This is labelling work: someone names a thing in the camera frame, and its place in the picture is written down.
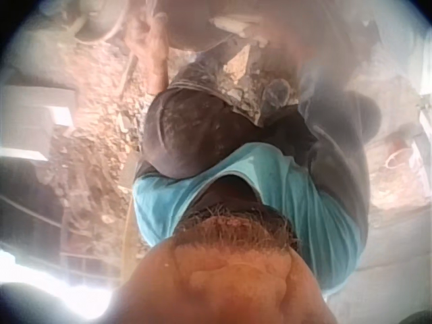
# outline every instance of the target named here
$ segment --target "person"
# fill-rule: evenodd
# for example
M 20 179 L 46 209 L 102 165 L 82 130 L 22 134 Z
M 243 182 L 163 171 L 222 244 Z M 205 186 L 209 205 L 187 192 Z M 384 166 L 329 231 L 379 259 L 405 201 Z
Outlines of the person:
M 274 22 L 261 30 L 294 62 L 300 102 L 284 106 L 286 82 L 270 82 L 274 114 L 258 127 L 217 91 L 243 40 L 200 53 L 169 84 L 167 16 L 147 24 L 132 21 L 126 42 L 147 73 L 133 197 L 151 249 L 100 323 L 336 323 L 323 294 L 367 241 L 374 102 L 343 91 Z

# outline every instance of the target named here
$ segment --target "light blue shirt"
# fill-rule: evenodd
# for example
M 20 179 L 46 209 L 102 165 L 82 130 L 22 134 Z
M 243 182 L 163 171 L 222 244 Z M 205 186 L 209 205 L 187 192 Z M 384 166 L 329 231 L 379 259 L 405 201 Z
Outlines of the light blue shirt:
M 362 252 L 360 231 L 336 200 L 315 188 L 307 171 L 269 144 L 249 143 L 211 169 L 186 180 L 148 174 L 133 188 L 138 227 L 154 246 L 172 236 L 190 203 L 223 176 L 245 180 L 263 204 L 287 217 L 302 258 L 328 292 L 345 282 Z

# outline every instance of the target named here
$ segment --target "bright light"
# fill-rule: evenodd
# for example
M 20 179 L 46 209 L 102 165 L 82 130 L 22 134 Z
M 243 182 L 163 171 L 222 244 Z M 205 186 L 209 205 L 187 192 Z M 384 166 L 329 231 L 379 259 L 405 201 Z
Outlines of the bright light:
M 70 287 L 53 276 L 17 265 L 15 257 L 0 250 L 0 283 L 21 282 L 57 296 L 74 312 L 86 319 L 101 316 L 108 307 L 111 292 L 86 286 Z

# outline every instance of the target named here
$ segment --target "gray beard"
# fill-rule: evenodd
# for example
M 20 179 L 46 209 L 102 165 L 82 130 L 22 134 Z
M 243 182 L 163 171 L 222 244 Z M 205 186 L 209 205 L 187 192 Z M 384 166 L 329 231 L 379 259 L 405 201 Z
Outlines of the gray beard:
M 175 245 L 300 252 L 291 223 L 275 209 L 254 202 L 235 205 L 186 213 L 174 231 Z

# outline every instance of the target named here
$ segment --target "man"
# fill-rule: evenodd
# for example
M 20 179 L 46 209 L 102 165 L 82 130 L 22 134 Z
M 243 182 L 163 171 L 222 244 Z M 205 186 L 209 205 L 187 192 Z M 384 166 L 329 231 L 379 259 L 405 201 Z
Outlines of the man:
M 363 142 L 377 127 L 363 126 L 376 107 L 339 90 L 295 33 L 272 26 L 284 30 L 267 36 L 294 62 L 301 98 L 256 127 L 215 84 L 241 41 L 199 55 L 168 87 L 166 21 L 158 14 L 127 37 L 148 75 L 148 163 L 133 195 L 151 249 L 101 322 L 335 323 L 322 295 L 365 247 Z M 269 85 L 266 105 L 286 104 L 284 84 Z

